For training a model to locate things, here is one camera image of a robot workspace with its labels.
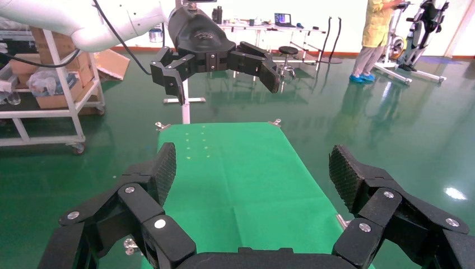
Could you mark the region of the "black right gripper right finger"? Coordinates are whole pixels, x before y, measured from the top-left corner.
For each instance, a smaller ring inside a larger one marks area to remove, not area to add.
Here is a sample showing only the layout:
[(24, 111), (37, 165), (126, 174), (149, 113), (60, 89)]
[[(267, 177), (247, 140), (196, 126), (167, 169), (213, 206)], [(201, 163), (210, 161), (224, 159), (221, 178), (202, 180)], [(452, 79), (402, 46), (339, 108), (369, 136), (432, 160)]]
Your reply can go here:
[(390, 241), (421, 268), (474, 267), (469, 226), (406, 192), (386, 170), (363, 164), (345, 146), (335, 145), (329, 177), (353, 215), (332, 255), (353, 268), (368, 268)]

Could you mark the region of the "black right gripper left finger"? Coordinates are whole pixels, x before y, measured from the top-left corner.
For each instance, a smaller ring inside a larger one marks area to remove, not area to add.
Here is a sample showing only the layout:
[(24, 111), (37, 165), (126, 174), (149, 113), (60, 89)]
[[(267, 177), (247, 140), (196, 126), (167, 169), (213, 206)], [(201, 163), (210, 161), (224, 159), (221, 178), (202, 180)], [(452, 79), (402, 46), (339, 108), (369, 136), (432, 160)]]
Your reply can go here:
[(166, 142), (154, 159), (131, 165), (113, 188), (67, 210), (39, 268), (98, 268), (126, 236), (153, 268), (179, 267), (197, 247), (164, 210), (175, 174), (175, 145)]

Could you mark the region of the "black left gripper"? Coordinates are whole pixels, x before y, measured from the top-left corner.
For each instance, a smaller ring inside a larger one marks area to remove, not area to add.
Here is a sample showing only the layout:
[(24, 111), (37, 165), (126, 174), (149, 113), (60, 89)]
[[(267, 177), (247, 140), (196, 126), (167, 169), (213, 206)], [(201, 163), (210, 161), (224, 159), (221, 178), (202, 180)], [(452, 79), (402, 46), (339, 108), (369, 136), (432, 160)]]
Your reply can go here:
[(273, 94), (278, 91), (281, 76), (272, 54), (244, 41), (236, 48), (200, 9), (175, 8), (169, 17), (169, 34), (177, 52), (162, 47), (150, 62), (151, 76), (180, 105), (186, 100), (183, 82), (196, 72), (230, 69), (258, 77)]

